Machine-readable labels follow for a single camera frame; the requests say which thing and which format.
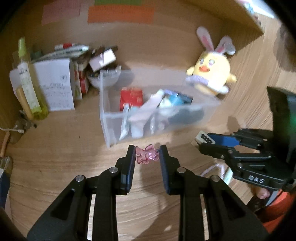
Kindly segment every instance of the yellow bottle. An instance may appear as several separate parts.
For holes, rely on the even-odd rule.
[[[30,106],[28,104],[28,101],[26,99],[24,90],[22,89],[22,86],[20,85],[19,87],[17,87],[17,89],[15,90],[16,94],[17,94],[17,98],[20,102],[20,105],[22,106],[22,109],[24,110],[24,112],[26,113],[26,116],[28,117],[29,120],[34,120],[34,116],[33,113],[30,109]]]
[[[18,44],[20,64],[17,68],[19,70],[22,88],[34,119],[42,120],[48,116],[46,102],[40,90],[38,80],[36,79],[34,68],[32,68],[30,64],[30,57],[27,53],[25,38],[23,37],[19,39]]]

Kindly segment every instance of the pink plastic toy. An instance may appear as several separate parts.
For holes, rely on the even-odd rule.
[[[136,146],[136,155],[137,155],[137,163],[148,164],[150,160],[158,161],[159,153],[152,144],[146,146],[143,150],[140,147]]]

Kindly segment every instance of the orange beak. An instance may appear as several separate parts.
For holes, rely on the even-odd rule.
[[[209,72],[210,71],[210,69],[206,65],[203,65],[203,66],[199,67],[199,70],[201,72]]]

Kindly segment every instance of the green bottle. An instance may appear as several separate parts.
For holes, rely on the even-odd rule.
[[[27,52],[24,37],[19,39],[18,47],[20,64],[17,68],[19,70],[22,88],[24,90],[30,109],[33,113],[34,119],[43,120],[48,116],[48,109],[44,96],[39,87],[34,67],[30,63],[31,60]]]

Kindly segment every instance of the orange object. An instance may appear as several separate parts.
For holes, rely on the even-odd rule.
[[[283,192],[270,206],[258,214],[258,218],[269,233],[282,221],[294,199],[295,194]]]
[[[209,72],[210,71],[210,69],[206,65],[203,65],[203,66],[199,67],[199,70],[201,72]]]
[[[97,22],[153,22],[154,8],[134,5],[96,5],[89,7],[88,23]]]

